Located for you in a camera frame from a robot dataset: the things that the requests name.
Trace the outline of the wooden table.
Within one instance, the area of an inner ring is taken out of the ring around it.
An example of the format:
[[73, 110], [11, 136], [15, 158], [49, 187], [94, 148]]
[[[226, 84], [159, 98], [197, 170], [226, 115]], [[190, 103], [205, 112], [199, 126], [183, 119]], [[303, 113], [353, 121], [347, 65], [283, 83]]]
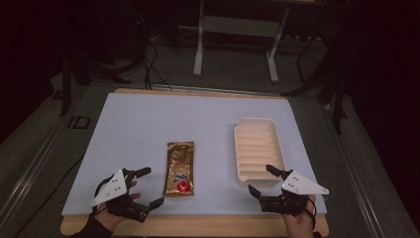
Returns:
[[[150, 94], [140, 89], [118, 89], [112, 93]], [[60, 231], [71, 235], [79, 231], [87, 214], [65, 215]], [[145, 223], [124, 221], [115, 231], [118, 236], [152, 237], [278, 237], [285, 233], [277, 214], [161, 215], [156, 210]]]

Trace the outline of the white metal desk frame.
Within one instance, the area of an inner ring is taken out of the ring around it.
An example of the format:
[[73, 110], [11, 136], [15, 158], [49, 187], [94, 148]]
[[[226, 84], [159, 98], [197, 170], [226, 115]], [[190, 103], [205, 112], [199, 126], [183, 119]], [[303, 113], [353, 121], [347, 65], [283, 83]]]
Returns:
[[206, 15], [204, 13], [204, 5], [204, 0], [200, 0], [197, 49], [195, 54], [193, 74], [195, 76], [200, 76], [202, 72], [204, 56], [203, 38], [205, 32], [252, 37], [266, 37], [272, 38], [272, 46], [269, 50], [265, 52], [266, 64], [268, 68], [270, 81], [272, 83], [278, 83], [279, 77], [277, 75], [274, 56], [276, 54], [277, 47], [282, 37], [282, 33], [290, 9], [285, 8], [280, 14], [280, 20], [278, 22], [273, 22]]

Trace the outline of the black stand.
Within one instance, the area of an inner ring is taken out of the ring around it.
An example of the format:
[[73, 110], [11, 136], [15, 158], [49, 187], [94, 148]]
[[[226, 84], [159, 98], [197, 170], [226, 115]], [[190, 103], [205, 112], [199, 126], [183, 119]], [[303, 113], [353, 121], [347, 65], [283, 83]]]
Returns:
[[62, 69], [62, 87], [61, 87], [61, 112], [60, 115], [64, 116], [70, 108], [71, 105], [71, 76], [74, 75], [75, 78], [79, 78], [83, 83], [88, 83], [90, 81], [89, 74], [87, 70], [91, 68], [94, 71], [97, 71], [99, 74], [103, 75], [105, 78], [108, 78], [117, 83], [128, 83], [128, 80], [125, 80], [118, 76], [118, 73], [125, 72], [131, 69], [134, 69], [138, 65], [139, 61], [134, 60], [133, 62], [117, 67], [117, 68], [107, 68], [99, 62], [90, 59], [88, 56], [81, 53], [70, 53], [67, 54], [62, 59], [61, 69]]
[[311, 39], [309, 41], [309, 43], [304, 47], [302, 52], [298, 55], [298, 58], [296, 60], [299, 77], [303, 82], [303, 85], [291, 91], [282, 92], [281, 95], [293, 97], [317, 86], [321, 86], [321, 90], [318, 93], [317, 99], [320, 103], [325, 105], [329, 104], [331, 100], [334, 100], [332, 124], [335, 131], [339, 135], [341, 135], [341, 118], [346, 81], [343, 78], [339, 78], [335, 73], [333, 73], [332, 71], [328, 71], [327, 69], [327, 66], [329, 65], [328, 59], [330, 57], [329, 50], [332, 46], [337, 32], [338, 30], [335, 27], [327, 28], [326, 30], [320, 31], [319, 38], [327, 47], [327, 51], [322, 57], [314, 72], [308, 78], [305, 78], [302, 73], [300, 60], [305, 54], [305, 52], [309, 49], [311, 44], [314, 42], [314, 39]]

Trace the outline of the metal strip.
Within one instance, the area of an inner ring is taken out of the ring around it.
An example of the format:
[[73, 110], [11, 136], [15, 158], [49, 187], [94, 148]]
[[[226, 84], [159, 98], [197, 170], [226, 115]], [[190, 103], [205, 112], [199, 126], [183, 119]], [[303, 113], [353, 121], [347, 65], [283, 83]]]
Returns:
[[217, 89], [192, 86], [155, 86], [148, 89], [147, 93], [161, 95], [185, 95], [185, 96], [207, 96], [207, 97], [235, 97], [235, 98], [281, 98], [278, 93], [253, 92], [243, 90]]

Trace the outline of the person's left hand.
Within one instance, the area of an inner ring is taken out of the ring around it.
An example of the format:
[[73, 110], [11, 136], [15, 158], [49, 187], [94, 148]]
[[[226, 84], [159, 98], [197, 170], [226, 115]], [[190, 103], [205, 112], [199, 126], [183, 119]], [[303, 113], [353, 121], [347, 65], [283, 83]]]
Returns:
[[111, 232], [113, 232], [118, 225], [125, 220], [125, 217], [110, 213], [105, 203], [102, 203], [99, 206], [98, 211], [94, 214], [94, 218]]

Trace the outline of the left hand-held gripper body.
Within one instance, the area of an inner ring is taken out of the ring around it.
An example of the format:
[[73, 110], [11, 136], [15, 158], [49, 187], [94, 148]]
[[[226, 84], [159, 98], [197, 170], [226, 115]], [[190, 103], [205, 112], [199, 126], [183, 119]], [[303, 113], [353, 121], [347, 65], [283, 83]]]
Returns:
[[102, 180], [91, 202], [92, 212], [95, 214], [99, 206], [105, 203], [108, 211], [114, 215], [144, 222], [149, 214], [149, 208], [135, 203], [130, 197], [133, 179], [138, 179], [134, 177], [134, 171], [121, 169]]

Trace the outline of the gold snack packet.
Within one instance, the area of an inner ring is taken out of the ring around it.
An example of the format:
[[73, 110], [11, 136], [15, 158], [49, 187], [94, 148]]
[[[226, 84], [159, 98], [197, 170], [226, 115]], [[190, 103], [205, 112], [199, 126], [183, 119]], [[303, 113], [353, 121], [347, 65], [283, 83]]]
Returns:
[[169, 142], [163, 195], [168, 197], [194, 194], [194, 142]]

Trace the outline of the black floor bracket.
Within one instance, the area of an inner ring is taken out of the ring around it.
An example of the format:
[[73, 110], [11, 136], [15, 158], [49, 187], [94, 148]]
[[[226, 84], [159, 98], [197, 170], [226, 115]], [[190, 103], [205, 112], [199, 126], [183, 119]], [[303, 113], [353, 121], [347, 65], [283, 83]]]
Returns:
[[72, 116], [67, 124], [68, 129], [87, 129], [91, 123], [90, 117]]

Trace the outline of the pale blue table mat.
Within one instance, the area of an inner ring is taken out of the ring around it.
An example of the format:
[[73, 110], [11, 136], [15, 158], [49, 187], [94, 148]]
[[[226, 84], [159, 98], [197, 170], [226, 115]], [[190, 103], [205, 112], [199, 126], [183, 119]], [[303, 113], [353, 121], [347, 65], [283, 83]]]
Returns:
[[194, 143], [194, 193], [168, 197], [161, 215], [258, 214], [259, 202], [237, 175], [234, 129], [243, 118], [276, 125], [285, 164], [315, 177], [289, 102], [285, 99], [111, 93], [77, 173], [63, 214], [91, 210], [97, 185], [122, 168], [151, 168], [136, 190], [149, 203], [163, 193], [167, 145]]

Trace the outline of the metal floor rail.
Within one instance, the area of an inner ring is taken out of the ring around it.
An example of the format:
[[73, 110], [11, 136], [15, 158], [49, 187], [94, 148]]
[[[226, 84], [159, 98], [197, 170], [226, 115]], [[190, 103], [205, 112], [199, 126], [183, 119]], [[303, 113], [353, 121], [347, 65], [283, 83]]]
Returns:
[[67, 116], [59, 116], [57, 122], [48, 133], [41, 147], [29, 163], [29, 166], [19, 177], [13, 189], [7, 196], [4, 203], [0, 206], [0, 233], [3, 232], [12, 220], [15, 211], [18, 209], [28, 191], [31, 189], [34, 180], [37, 178], [41, 167], [46, 162], [47, 157], [55, 144], [56, 138], [64, 128]]
[[334, 134], [336, 143], [342, 154], [345, 170], [347, 173], [348, 180], [352, 187], [355, 199], [358, 203], [364, 221], [367, 225], [367, 230], [371, 238], [384, 238], [383, 230], [377, 220], [376, 214], [371, 206], [371, 202], [368, 198], [367, 191], [364, 188], [363, 182], [361, 181], [359, 171], [353, 161], [350, 148], [345, 142], [343, 134], [339, 134], [337, 129], [333, 125], [333, 108], [330, 104], [321, 104], [321, 110], [325, 119], [327, 120], [328, 126]]

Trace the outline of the person's right hand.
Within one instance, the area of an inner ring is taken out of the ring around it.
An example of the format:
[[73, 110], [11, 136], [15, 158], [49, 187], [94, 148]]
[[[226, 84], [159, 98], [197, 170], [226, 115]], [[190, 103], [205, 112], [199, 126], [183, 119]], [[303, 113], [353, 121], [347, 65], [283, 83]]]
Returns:
[[314, 195], [309, 195], [305, 209], [298, 215], [282, 214], [288, 238], [315, 238], [315, 201]]

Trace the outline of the white ribbed plastic tray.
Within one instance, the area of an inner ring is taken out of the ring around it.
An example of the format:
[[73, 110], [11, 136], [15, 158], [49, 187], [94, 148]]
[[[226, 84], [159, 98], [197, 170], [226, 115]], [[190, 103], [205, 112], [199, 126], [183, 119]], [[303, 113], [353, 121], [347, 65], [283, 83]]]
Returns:
[[273, 121], [262, 118], [244, 118], [235, 127], [237, 174], [241, 182], [252, 180], [279, 180], [266, 170], [267, 165], [286, 168], [283, 151]]

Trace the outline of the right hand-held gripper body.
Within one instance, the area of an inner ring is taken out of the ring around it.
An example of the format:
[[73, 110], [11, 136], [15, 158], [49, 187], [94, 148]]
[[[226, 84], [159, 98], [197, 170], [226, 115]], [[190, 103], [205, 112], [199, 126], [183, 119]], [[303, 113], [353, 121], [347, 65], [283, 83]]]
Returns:
[[262, 195], [259, 200], [262, 212], [298, 215], [305, 209], [309, 195], [329, 194], [330, 191], [309, 178], [291, 170], [287, 179], [283, 179], [281, 194], [278, 196]]

